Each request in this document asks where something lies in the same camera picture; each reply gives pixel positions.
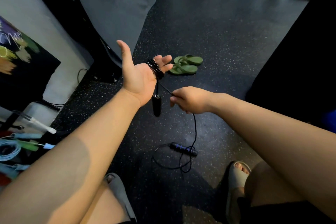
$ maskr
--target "green flip-flop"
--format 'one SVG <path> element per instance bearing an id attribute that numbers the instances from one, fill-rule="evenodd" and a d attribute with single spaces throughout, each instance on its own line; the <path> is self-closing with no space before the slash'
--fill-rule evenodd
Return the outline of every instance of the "green flip-flop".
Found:
<path id="1" fill-rule="evenodd" d="M 203 59 L 201 57 L 190 54 L 178 56 L 174 59 L 174 63 L 179 63 L 181 61 L 186 61 L 190 65 L 200 65 L 203 63 Z"/>
<path id="2" fill-rule="evenodd" d="M 179 62 L 173 65 L 173 68 L 169 70 L 172 74 L 194 74 L 197 72 L 197 66 L 188 65 L 186 62 Z"/>

